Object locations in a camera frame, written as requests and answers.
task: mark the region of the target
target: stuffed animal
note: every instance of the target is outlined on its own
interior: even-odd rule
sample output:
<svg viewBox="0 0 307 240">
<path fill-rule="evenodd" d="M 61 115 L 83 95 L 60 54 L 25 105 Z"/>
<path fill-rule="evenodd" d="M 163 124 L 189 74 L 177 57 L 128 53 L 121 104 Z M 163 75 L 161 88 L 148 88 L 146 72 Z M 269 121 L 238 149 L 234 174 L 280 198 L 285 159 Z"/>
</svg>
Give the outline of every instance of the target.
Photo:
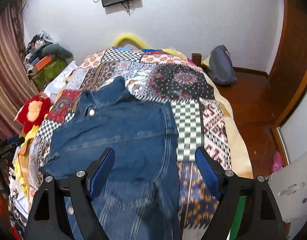
<svg viewBox="0 0 307 240">
<path fill-rule="evenodd" d="M 22 132 L 27 134 L 34 125 L 41 125 L 45 115 L 49 113 L 50 106 L 50 98 L 43 93 L 28 100 L 15 118 L 23 125 Z"/>
</svg>

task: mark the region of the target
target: white sheet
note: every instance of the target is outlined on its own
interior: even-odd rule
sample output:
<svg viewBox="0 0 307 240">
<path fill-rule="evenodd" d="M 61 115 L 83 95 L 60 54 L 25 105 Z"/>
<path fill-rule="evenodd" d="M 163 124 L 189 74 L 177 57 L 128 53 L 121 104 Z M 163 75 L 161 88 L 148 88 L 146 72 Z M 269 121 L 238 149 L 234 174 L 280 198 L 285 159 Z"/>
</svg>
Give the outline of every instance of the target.
<svg viewBox="0 0 307 240">
<path fill-rule="evenodd" d="M 24 193 L 21 191 L 18 194 L 18 197 L 14 201 L 14 205 L 16 209 L 26 218 L 28 219 L 29 216 L 29 202 L 24 195 Z"/>
<path fill-rule="evenodd" d="M 72 61 L 43 91 L 51 101 L 54 102 L 58 92 L 66 84 L 65 79 L 69 77 L 71 72 L 78 68 L 75 61 Z"/>
</svg>

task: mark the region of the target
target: black and white checkered patch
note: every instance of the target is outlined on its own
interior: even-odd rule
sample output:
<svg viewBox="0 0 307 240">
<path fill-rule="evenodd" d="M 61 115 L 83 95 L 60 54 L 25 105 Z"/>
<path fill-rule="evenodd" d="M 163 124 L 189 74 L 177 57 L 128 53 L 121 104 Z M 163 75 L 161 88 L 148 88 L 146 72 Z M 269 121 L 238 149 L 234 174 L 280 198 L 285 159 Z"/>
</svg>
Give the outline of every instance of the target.
<svg viewBox="0 0 307 240">
<path fill-rule="evenodd" d="M 60 122 L 56 122 L 54 120 L 51 119 L 45 119 L 37 134 L 36 137 L 40 137 L 42 141 L 44 142 L 50 142 L 51 141 L 51 137 L 52 137 L 52 133 L 55 129 L 57 129 L 59 126 L 61 126 Z"/>
<path fill-rule="evenodd" d="M 171 102 L 179 132 L 177 160 L 194 161 L 196 148 L 203 146 L 199 102 Z"/>
<path fill-rule="evenodd" d="M 140 62 L 142 52 L 127 51 L 121 49 L 107 49 L 103 55 L 102 61 L 133 61 Z"/>
<path fill-rule="evenodd" d="M 64 124 L 66 124 L 67 122 L 69 122 L 72 118 L 74 117 L 74 113 L 67 113 L 66 117 L 64 118 Z"/>
</svg>

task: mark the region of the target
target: metal button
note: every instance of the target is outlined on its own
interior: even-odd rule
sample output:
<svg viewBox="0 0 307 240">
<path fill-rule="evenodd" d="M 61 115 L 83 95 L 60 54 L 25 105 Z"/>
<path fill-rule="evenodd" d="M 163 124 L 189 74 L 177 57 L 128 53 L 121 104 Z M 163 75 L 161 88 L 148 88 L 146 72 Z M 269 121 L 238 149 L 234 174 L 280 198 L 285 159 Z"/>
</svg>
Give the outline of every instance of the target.
<svg viewBox="0 0 307 240">
<path fill-rule="evenodd" d="M 95 110 L 94 109 L 90 109 L 89 116 L 94 116 L 94 115 L 95 115 Z"/>
<path fill-rule="evenodd" d="M 50 182 L 50 181 L 52 181 L 52 177 L 51 176 L 46 177 L 46 182 Z"/>
<path fill-rule="evenodd" d="M 228 177 L 232 177 L 232 176 L 233 176 L 233 171 L 227 170 L 227 171 L 225 171 L 225 174 L 226 174 Z"/>
<path fill-rule="evenodd" d="M 69 207 L 68 208 L 68 214 L 69 215 L 73 215 L 74 211 L 73 211 L 73 207 Z"/>
<path fill-rule="evenodd" d="M 258 181 L 260 181 L 260 182 L 264 182 L 264 181 L 265 181 L 264 176 L 261 176 L 261 175 L 259 175 L 259 176 L 257 177 L 257 179 L 258 179 Z"/>
<path fill-rule="evenodd" d="M 77 172 L 77 177 L 82 177 L 82 176 L 84 176 L 86 173 L 84 172 L 84 171 L 78 171 Z"/>
</svg>

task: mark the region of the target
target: green strip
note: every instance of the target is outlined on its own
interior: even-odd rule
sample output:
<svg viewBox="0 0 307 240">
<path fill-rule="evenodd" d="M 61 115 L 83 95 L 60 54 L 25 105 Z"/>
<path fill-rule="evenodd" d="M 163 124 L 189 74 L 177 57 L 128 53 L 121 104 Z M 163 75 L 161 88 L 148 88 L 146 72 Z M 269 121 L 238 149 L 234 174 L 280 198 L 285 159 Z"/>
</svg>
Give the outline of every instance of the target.
<svg viewBox="0 0 307 240">
<path fill-rule="evenodd" d="M 236 214 L 234 216 L 231 231 L 230 231 L 230 240 L 234 240 L 237 237 L 240 223 L 242 220 L 243 210 L 245 208 L 246 196 L 242 196 L 239 198 Z"/>
</svg>

